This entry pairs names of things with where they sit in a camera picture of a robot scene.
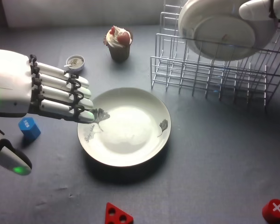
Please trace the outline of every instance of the cupcake wrapper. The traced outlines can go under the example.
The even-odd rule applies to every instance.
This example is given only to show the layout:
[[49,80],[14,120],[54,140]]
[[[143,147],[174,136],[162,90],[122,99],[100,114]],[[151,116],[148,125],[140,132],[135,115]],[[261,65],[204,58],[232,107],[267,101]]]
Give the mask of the cupcake wrapper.
[[[130,38],[131,38],[130,45],[131,45],[133,42],[133,35],[129,30],[127,31],[130,33]],[[108,44],[106,40],[106,36],[107,34],[105,35],[103,43],[109,48],[112,59],[119,63],[124,62],[126,59],[128,59],[128,57],[130,56],[130,45],[123,48],[113,48]]]

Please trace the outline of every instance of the cupcake frosting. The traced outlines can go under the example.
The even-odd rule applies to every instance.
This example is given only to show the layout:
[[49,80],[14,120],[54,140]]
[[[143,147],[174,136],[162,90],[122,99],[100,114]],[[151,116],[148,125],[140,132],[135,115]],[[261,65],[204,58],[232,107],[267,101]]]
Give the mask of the cupcake frosting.
[[127,31],[123,28],[116,27],[116,26],[114,26],[114,28],[115,28],[115,33],[114,34],[110,34],[111,30],[109,30],[108,33],[107,33],[106,40],[107,40],[108,44],[113,48],[116,48],[116,47],[123,48],[123,47],[125,47],[124,45],[122,45],[118,42],[117,38],[118,38],[119,35],[122,35],[124,32],[127,32],[130,36],[129,31]]

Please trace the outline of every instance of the black hole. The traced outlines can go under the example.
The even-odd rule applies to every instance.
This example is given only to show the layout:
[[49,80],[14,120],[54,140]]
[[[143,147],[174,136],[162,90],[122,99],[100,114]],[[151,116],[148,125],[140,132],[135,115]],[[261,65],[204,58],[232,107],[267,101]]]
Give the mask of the black hole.
[[121,216],[119,217],[119,221],[120,221],[121,223],[125,223],[125,222],[126,222],[126,216],[125,216],[125,215],[121,215]]
[[110,208],[108,213],[109,213],[110,216],[114,216],[115,215],[115,209]]

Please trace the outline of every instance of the robotic hand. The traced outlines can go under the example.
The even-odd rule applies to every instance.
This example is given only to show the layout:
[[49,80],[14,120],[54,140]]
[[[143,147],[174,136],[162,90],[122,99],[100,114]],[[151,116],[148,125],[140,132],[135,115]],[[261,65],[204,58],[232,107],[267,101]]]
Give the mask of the robotic hand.
[[244,20],[280,19],[280,0],[251,0],[243,4],[239,14]]
[[[12,51],[0,50],[0,117],[27,113],[91,123],[91,92],[85,78],[71,71],[36,61]],[[0,130],[0,165],[20,175],[31,172],[30,160],[3,138]]]

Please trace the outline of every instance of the dish rack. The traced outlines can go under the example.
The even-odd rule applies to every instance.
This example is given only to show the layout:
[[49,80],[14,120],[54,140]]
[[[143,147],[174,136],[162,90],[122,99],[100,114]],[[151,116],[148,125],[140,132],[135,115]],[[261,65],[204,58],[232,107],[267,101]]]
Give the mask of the dish rack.
[[214,93],[219,100],[227,98],[236,103],[243,99],[248,105],[257,101],[266,109],[280,85],[280,75],[276,74],[280,67],[280,28],[266,49],[258,49],[250,57],[237,61],[232,61],[232,57],[230,61],[208,59],[202,56],[201,48],[199,54],[194,53],[187,43],[198,41],[199,46],[215,47],[216,51],[223,47],[235,52],[242,47],[180,37],[178,17],[182,2],[176,6],[164,0],[155,56],[150,58],[151,88],[162,83],[166,91],[169,86],[176,86],[180,93],[182,88],[189,87],[192,96],[198,91],[205,98]]

